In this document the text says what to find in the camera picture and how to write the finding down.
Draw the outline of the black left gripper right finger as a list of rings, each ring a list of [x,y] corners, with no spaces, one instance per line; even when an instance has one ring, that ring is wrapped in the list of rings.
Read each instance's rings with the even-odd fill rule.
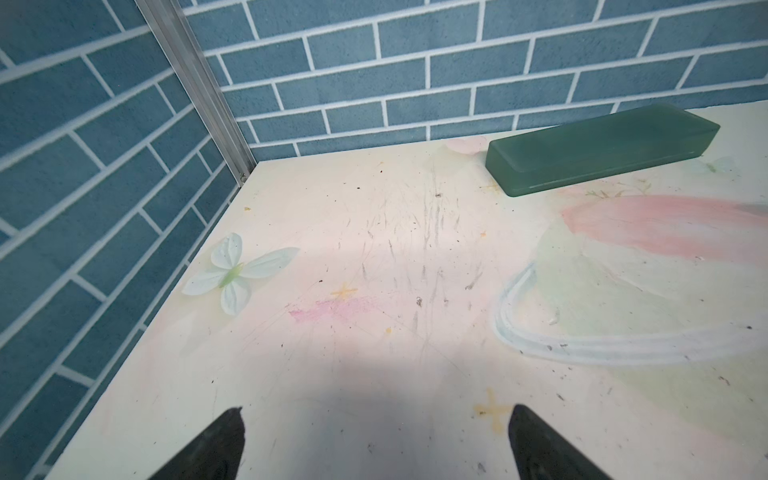
[[[523,404],[512,410],[508,437],[521,479],[611,479]]]

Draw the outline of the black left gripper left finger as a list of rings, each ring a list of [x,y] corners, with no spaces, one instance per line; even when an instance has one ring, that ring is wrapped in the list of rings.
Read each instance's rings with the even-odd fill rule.
[[[224,411],[151,480],[235,480],[245,446],[241,407]]]

